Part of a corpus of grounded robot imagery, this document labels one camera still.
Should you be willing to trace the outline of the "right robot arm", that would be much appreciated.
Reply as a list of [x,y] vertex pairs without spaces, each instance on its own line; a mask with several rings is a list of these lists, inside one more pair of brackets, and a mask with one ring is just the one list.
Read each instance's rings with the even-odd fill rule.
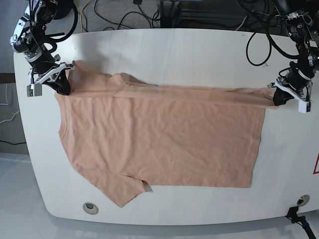
[[[46,34],[47,25],[56,17],[64,18],[73,11],[74,19],[67,34]],[[18,20],[9,42],[12,49],[22,53],[31,66],[27,85],[27,96],[42,95],[42,85],[47,85],[56,93],[67,96],[71,92],[66,76],[73,64],[59,63],[60,56],[52,55],[59,42],[68,39],[78,23],[78,10],[72,0],[30,0],[23,16]]]

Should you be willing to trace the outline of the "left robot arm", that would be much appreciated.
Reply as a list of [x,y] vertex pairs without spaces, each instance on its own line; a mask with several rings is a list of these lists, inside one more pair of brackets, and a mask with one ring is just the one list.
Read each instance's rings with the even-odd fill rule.
[[[265,30],[269,49],[276,49],[290,59],[290,65],[279,72],[275,82],[268,86],[275,89],[273,103],[284,105],[287,101],[298,101],[299,112],[311,110],[313,78],[319,71],[319,2],[317,0],[275,0],[274,11],[265,21],[253,10],[246,8],[241,1],[236,2],[249,16],[256,19]],[[298,54],[291,55],[280,48],[269,28],[274,17],[282,19],[288,37],[295,43]]]

